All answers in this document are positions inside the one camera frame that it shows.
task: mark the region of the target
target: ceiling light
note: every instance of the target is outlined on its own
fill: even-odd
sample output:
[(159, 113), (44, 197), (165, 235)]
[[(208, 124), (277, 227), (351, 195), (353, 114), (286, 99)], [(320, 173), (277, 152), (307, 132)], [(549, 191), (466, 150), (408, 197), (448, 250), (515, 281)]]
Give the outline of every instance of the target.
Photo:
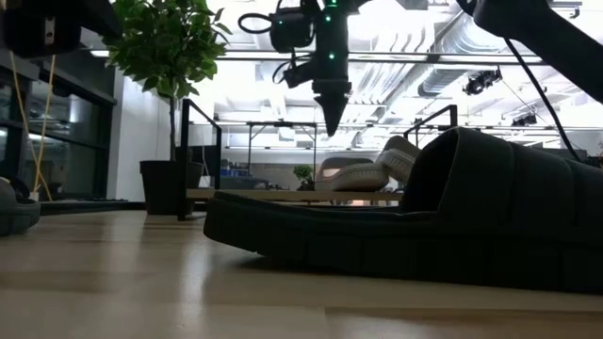
[(95, 57), (109, 57), (109, 51), (90, 51)]

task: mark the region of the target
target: wooden floor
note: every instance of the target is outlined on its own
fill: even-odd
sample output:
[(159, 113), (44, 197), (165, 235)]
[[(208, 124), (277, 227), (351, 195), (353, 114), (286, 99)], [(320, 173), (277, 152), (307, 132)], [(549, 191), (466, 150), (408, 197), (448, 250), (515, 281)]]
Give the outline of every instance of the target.
[(48, 217), (0, 239), (0, 338), (599, 338), (603, 298), (310, 273), (203, 220)]

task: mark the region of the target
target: ceiling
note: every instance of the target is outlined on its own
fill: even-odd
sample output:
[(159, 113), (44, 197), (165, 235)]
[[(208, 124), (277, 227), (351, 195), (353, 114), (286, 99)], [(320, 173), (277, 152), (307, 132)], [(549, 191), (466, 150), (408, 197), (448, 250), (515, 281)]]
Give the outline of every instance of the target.
[[(207, 2), (212, 9), (225, 8), (222, 21), (233, 30), (233, 36), (229, 37), (229, 49), (233, 54), (236, 51), (273, 51), (268, 34), (247, 34), (236, 22), (244, 13), (273, 12), (276, 0)], [(427, 10), (413, 9), (421, 8), (425, 3)], [(574, 9), (560, 6), (563, 3), (567, 1), (555, 1), (555, 10), (570, 20)], [(299, 1), (284, 0), (282, 6), (297, 4)], [(598, 24), (603, 19), (601, 1), (582, 0), (580, 9), (578, 18), (570, 22), (603, 42), (603, 31)], [(257, 29), (265, 27), (266, 23), (248, 20), (245, 25)], [(509, 54), (503, 40), (476, 27), (470, 17), (461, 14), (454, 0), (373, 0), (361, 8), (361, 15), (350, 17), (349, 27), (351, 52)], [(85, 35), (83, 42), (91, 48), (102, 48), (93, 35)], [(310, 46), (305, 50), (313, 49), (314, 46)], [(519, 49), (524, 55), (532, 55), (523, 46), (519, 46)], [(201, 98), (193, 100), (203, 101), (204, 109), (213, 111), (220, 123), (230, 122), (229, 131), (232, 134), (247, 135), (249, 132), (247, 127), (235, 127), (234, 121), (281, 119), (323, 122), (321, 109), (313, 99), (315, 95), (311, 83), (288, 89), (284, 84), (272, 82), (273, 73), (281, 63), (271, 60), (219, 61), (219, 72), (215, 79), (202, 82), (198, 86)], [(496, 83), (483, 94), (469, 97), (463, 93), (462, 88), (469, 75), (495, 69), (495, 65), (351, 62), (349, 74), (353, 93), (341, 121), (343, 127), (331, 138), (326, 136), (326, 130), (320, 128), (317, 145), (378, 149), (388, 137), (403, 131), (404, 126), (452, 104), (459, 106), (459, 123), (462, 125), (510, 126), (514, 118), (529, 112), (537, 113), (540, 126), (552, 123), (542, 100), (518, 65), (502, 66), (500, 70), (504, 81)], [(595, 104), (550, 67), (533, 66), (532, 70), (546, 89), (564, 125), (603, 127), (603, 118), (599, 118), (603, 117), (603, 107)], [(433, 123), (446, 124), (448, 119), (447, 115), (443, 115)], [(367, 123), (373, 123), (375, 127), (367, 128)], [(261, 134), (271, 135), (265, 138), (271, 144), (261, 146), (282, 146), (283, 140), (288, 138), (284, 137), (282, 129), (280, 132), (276, 128), (266, 128)], [(429, 133), (423, 136), (423, 142), (435, 135)], [(521, 142), (551, 140), (555, 137), (543, 137), (532, 131), (504, 132), (500, 136)], [(298, 129), (295, 139), (305, 138), (308, 138), (307, 134)]]

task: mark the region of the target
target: black metal frame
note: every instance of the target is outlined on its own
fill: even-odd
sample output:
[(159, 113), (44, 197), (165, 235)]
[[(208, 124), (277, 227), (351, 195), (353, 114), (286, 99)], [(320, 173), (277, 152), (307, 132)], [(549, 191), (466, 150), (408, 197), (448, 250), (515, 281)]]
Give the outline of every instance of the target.
[(182, 121), (180, 123), (180, 148), (176, 156), (176, 162), (178, 164), (178, 221), (184, 221), (187, 219), (187, 165), (188, 165), (188, 128), (190, 119), (190, 108), (193, 107), (199, 112), (204, 118), (216, 128), (216, 163), (215, 173), (216, 178), (214, 180), (214, 188), (220, 189), (220, 161), (222, 153), (222, 129), (218, 124), (207, 117), (205, 113), (193, 103), (190, 99), (184, 99), (182, 102)]
[(433, 119), (447, 113), (450, 112), (450, 125), (448, 126), (442, 126), (439, 125), (438, 126), (438, 130), (440, 131), (446, 131), (452, 127), (456, 127), (459, 125), (459, 106), (457, 105), (448, 105), (442, 109), (440, 109), (439, 111), (431, 114), (427, 119), (424, 119), (422, 121), (419, 121), (415, 124), (415, 126), (409, 128), (406, 132), (404, 132), (404, 138), (409, 139), (408, 136), (411, 135), (411, 133), (415, 132), (415, 140), (416, 140), (416, 146), (418, 147), (418, 131), (427, 124), (427, 122), (432, 121)]
[[(25, 111), (29, 111), (31, 105), (31, 82), (48, 81), (48, 70), (50, 65), (47, 65), (48, 70), (44, 69), (45, 65), (37, 65), (26, 60), (21, 60), (15, 57), (17, 63), (17, 70), (19, 72), (19, 85), (21, 88), (22, 97), (24, 99)], [(12, 70), (8, 63), (8, 54), (0, 53), (0, 83), (5, 86), (13, 88), (13, 94), (11, 98), (11, 110), (8, 119), (0, 119), (0, 127), (8, 129), (8, 142), (7, 142), (7, 154), (4, 163), (3, 170), (8, 171), (14, 175), (22, 175), (24, 168), (25, 153), (30, 152), (27, 147), (28, 135), (24, 129), (23, 119), (19, 112), (19, 106), (16, 99), (16, 92), (14, 89), (14, 80), (12, 78)], [(46, 131), (46, 136), (51, 137), (69, 144), (84, 147), (89, 149), (91, 152), (95, 152), (96, 166), (93, 173), (93, 192), (95, 195), (105, 196), (106, 194), (106, 180), (108, 174), (108, 155), (109, 155), (109, 137), (108, 131), (110, 129), (110, 116), (111, 109), (114, 104), (117, 103), (115, 99), (103, 95), (97, 95), (95, 89), (90, 89), (80, 83), (75, 77), (63, 72), (62, 70), (55, 69), (56, 72), (56, 84), (62, 86), (71, 92), (77, 94), (83, 100), (91, 102), (93, 105), (97, 105), (100, 109), (98, 114), (99, 118), (99, 129), (105, 130), (105, 135), (100, 136), (97, 142), (80, 140), (71, 136), (53, 133)], [(41, 134), (41, 129), (38, 127), (29, 126), (29, 132), (32, 134)]]
[[(249, 126), (249, 145), (247, 146), (247, 176), (252, 175), (252, 141), (253, 138), (258, 134), (262, 133), (266, 126), (272, 127), (289, 127), (293, 128), (295, 126), (303, 127), (311, 127), (314, 128), (314, 137), (312, 137), (305, 129), (303, 130), (313, 141), (314, 141), (314, 172), (312, 174), (312, 179), (316, 181), (317, 175), (317, 138), (318, 138), (318, 124), (315, 122), (290, 122), (290, 121), (249, 121), (247, 122)], [(255, 134), (252, 133), (252, 129), (254, 126), (262, 126), (262, 128), (257, 131)]]

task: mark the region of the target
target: white wall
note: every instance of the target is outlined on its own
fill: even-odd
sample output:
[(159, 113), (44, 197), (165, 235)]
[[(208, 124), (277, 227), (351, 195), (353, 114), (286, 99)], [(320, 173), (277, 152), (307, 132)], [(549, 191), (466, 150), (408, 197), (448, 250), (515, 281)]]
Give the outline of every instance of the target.
[(170, 106), (120, 71), (114, 97), (107, 197), (143, 202), (139, 162), (170, 159)]

